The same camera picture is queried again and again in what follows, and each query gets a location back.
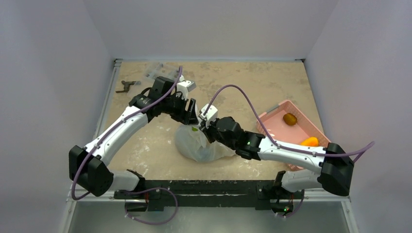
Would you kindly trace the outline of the white plastic bag lemon print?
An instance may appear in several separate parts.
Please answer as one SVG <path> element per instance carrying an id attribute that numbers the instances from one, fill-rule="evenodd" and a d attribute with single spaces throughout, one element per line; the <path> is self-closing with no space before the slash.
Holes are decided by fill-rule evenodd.
<path id="1" fill-rule="evenodd" d="M 210 143 L 202 131 L 187 125 L 177 128 L 174 144 L 181 155 L 198 163 L 212 162 L 235 154 L 217 141 Z"/>

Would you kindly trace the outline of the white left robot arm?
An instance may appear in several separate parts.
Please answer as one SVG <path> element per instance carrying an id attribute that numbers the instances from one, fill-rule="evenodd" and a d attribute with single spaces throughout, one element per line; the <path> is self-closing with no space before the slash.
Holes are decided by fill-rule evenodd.
<path id="1" fill-rule="evenodd" d="M 183 76 L 174 80 L 159 76 L 152 87 L 132 97 L 121 116 L 101 135 L 83 147 L 74 146 L 69 151 L 72 198 L 78 199 L 76 185 L 97 197 L 118 190 L 126 191 L 134 199 L 142 197 L 145 185 L 140 174 L 130 169 L 109 170 L 108 165 L 131 136 L 160 114 L 184 125 L 198 124 L 196 101 L 188 98 L 195 87 L 194 81 L 186 81 Z"/>

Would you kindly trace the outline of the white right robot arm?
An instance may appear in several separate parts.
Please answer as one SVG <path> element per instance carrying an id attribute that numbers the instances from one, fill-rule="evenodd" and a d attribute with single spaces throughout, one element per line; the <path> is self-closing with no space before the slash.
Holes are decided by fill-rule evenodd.
<path id="1" fill-rule="evenodd" d="M 245 131 L 232 117 L 213 121 L 202 119 L 200 130 L 212 142 L 219 142 L 247 160 L 278 161 L 302 167 L 300 171 L 279 172 L 273 192 L 283 198 L 301 189 L 323 188 L 325 191 L 346 197 L 349 195 L 354 161 L 344 156 L 340 145 L 328 143 L 327 147 L 305 147 L 271 137 Z"/>

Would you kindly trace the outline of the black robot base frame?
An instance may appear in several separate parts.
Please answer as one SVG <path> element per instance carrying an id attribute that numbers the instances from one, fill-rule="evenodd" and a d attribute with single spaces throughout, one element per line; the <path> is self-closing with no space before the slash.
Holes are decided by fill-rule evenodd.
<path id="1" fill-rule="evenodd" d="M 127 204 L 128 211 L 163 211 L 165 207 L 233 207 L 292 212 L 303 191 L 290 193 L 274 180 L 146 180 L 138 192 L 116 191 L 118 200 L 142 200 L 142 207 Z"/>

